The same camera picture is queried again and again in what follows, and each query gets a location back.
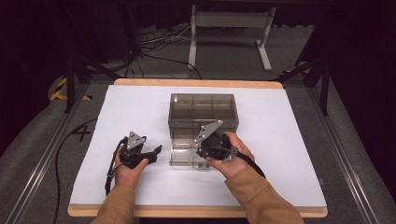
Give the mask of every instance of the transparent box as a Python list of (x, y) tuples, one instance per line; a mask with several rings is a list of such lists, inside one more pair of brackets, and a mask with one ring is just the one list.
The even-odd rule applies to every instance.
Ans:
[(169, 109), (169, 131), (172, 139), (170, 165), (208, 167), (196, 153), (194, 140), (202, 126), (217, 120), (223, 123), (221, 133), (236, 132), (239, 120), (233, 94), (173, 93)]

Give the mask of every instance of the sleeve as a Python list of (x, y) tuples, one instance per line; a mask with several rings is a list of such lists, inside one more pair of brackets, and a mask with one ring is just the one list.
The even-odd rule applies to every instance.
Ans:
[(132, 223), (134, 220), (134, 190), (116, 185), (108, 193), (92, 224)]
[(231, 176), (225, 183), (244, 207), (250, 224), (304, 223), (295, 207), (277, 194), (251, 166)]

